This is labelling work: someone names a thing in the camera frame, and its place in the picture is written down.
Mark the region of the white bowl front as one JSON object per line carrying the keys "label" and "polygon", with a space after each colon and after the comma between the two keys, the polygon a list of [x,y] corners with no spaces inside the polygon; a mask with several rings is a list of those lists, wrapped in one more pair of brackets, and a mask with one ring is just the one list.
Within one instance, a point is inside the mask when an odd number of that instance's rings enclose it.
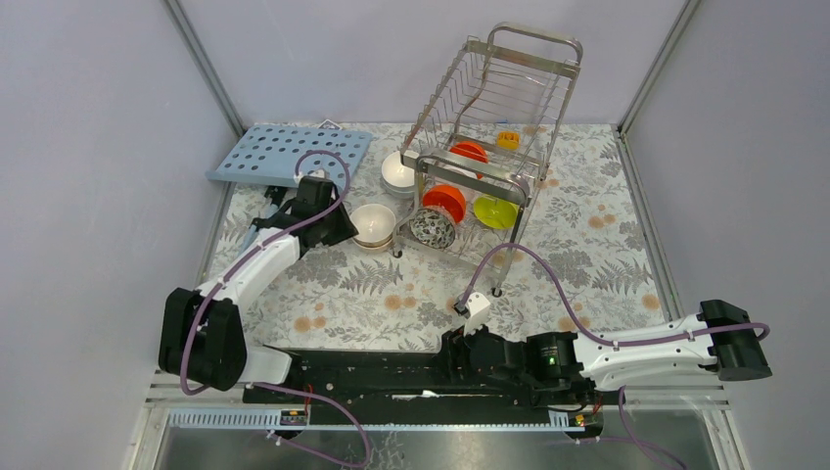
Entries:
{"label": "white bowl front", "polygon": [[389,194],[398,199],[412,199],[416,192],[413,175],[391,178],[382,176],[381,183]]}

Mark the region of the white bowl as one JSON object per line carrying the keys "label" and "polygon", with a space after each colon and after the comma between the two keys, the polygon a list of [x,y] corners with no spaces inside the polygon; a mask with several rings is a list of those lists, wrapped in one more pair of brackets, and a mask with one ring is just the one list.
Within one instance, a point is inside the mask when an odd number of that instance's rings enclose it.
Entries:
{"label": "white bowl", "polygon": [[413,175],[391,178],[382,176],[381,183],[389,194],[398,199],[412,199],[416,192]]}
{"label": "white bowl", "polygon": [[414,169],[403,163],[402,156],[399,151],[394,151],[385,157],[381,166],[381,174],[387,178],[413,175],[415,182]]}

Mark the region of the lime green bowl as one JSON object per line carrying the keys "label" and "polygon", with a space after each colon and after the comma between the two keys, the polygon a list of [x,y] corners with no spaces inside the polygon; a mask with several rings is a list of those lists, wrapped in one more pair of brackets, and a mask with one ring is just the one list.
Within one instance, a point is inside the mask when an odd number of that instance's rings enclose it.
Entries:
{"label": "lime green bowl", "polygon": [[482,195],[473,202],[473,214],[486,227],[504,230],[515,226],[519,207],[502,199]]}

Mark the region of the stainless steel dish rack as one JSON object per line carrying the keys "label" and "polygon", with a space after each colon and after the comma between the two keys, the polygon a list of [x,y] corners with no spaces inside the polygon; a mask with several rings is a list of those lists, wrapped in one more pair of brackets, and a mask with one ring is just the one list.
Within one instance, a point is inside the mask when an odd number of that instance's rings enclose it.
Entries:
{"label": "stainless steel dish rack", "polygon": [[[501,293],[514,260],[511,246],[522,240],[547,177],[583,55],[571,35],[511,22],[462,43],[399,148],[403,163],[415,171],[416,192],[392,235],[394,257],[412,248],[472,269],[482,265],[493,293]],[[504,131],[520,134],[518,150],[496,145]],[[481,145],[489,163],[449,151],[462,141]],[[455,242],[443,250],[421,244],[409,230],[410,219],[424,207],[422,197],[439,184],[470,196],[464,219],[455,223]],[[482,195],[517,205],[515,226],[499,230],[479,222],[473,202]]]}

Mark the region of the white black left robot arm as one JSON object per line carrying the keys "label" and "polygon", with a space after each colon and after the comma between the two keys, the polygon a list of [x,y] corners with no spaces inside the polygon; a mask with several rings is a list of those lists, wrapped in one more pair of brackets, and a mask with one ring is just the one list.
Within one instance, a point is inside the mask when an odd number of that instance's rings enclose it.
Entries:
{"label": "white black left robot arm", "polygon": [[242,315],[281,273],[310,249],[357,233],[338,186],[306,175],[295,196],[254,220],[254,236],[232,264],[196,289],[177,288],[164,305],[158,365],[187,395],[266,383],[281,402],[297,399],[303,377],[292,356],[247,339]]}

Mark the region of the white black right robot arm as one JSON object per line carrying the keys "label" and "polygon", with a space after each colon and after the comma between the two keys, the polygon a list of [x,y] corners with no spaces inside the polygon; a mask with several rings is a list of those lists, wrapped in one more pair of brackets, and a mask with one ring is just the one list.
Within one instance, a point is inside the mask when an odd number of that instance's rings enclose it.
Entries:
{"label": "white black right robot arm", "polygon": [[472,318],[442,335],[438,359],[454,379],[536,393],[564,391],[576,403],[663,375],[714,374],[722,382],[771,376],[761,347],[767,325],[723,300],[703,301],[700,308],[652,327],[546,332],[513,342],[486,328],[489,303],[474,301]]}

